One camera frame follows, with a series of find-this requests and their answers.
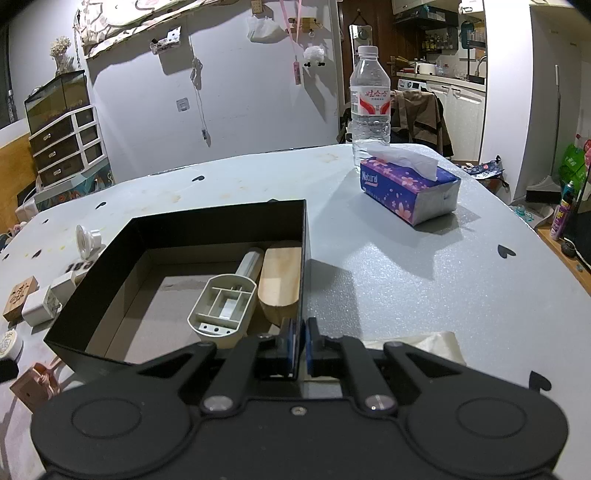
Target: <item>white table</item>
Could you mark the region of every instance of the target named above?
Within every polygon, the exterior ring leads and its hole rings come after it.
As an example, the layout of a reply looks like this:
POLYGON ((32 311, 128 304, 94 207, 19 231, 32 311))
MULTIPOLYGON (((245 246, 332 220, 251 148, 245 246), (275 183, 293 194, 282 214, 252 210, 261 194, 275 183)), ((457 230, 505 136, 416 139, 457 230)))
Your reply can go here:
MULTIPOLYGON (((531 370, 541 373, 570 423, 556 472, 587 478, 591 298, 583 287, 520 218, 448 162, 441 165, 462 177, 457 211, 415 229, 361 191, 352 162, 350 145, 245 155, 131 180, 41 212, 0 254, 0 302, 15 283, 35 275, 48 285, 78 259, 78 223, 100 229, 108 244, 134 216, 305 198, 311 304, 323 333, 370 340, 452 330, 473 368, 521 385, 531 370), (501 258, 499 244, 517 256, 501 258)), ((53 358, 43 343, 47 330, 37 330, 17 327, 25 342, 21 371, 53 358)), ((65 370, 60 379, 71 374, 65 370)), ((13 480, 33 480, 43 467, 30 413, 8 386, 0 387, 0 468, 13 480)))

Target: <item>clothes on chair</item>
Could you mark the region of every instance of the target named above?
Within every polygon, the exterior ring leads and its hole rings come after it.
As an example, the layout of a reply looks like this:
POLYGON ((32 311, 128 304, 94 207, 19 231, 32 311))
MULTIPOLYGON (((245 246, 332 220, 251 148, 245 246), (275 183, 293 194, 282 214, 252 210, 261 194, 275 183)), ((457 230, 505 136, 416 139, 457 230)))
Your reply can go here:
POLYGON ((390 143, 418 143, 451 157, 452 141, 439 98, 432 92, 417 90, 394 90, 392 94, 390 143))

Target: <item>wooden door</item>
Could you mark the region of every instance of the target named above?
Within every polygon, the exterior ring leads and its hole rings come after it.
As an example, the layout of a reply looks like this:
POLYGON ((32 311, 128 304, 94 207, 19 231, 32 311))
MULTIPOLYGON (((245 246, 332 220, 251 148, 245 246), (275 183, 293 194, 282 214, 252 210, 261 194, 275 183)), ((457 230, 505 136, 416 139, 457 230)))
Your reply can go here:
MULTIPOLYGON (((349 78, 353 73, 353 53, 351 52, 350 25, 371 25, 374 45, 379 49, 379 62, 391 75, 390 62, 396 56, 407 60, 421 57, 423 32, 416 27, 394 25, 392 0, 343 0, 338 3, 340 24, 343 30, 343 77, 345 79, 345 102, 349 101, 349 78)), ((397 64, 394 72, 402 68, 397 64)), ((391 75, 392 86, 398 82, 391 75)))

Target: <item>fish tank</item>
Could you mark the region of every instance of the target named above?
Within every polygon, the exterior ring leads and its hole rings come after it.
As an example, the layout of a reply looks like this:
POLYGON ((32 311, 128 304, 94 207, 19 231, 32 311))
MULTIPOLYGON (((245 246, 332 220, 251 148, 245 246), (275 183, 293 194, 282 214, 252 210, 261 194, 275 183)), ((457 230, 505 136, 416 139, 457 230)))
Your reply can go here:
POLYGON ((25 100, 31 135, 64 113, 87 105, 90 100, 84 70, 58 75, 25 100))

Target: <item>open box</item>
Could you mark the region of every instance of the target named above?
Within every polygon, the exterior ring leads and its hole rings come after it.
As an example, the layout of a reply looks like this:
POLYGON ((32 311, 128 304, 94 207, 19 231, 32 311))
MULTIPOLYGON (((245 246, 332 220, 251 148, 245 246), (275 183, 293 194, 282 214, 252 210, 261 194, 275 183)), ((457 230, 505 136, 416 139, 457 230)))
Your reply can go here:
MULTIPOLYGON (((84 380, 200 341, 187 324, 207 280, 248 249, 301 242, 298 318, 307 316, 306 201, 271 201, 132 219, 101 253, 45 337, 84 380)), ((247 335, 275 332, 257 306, 247 335)))

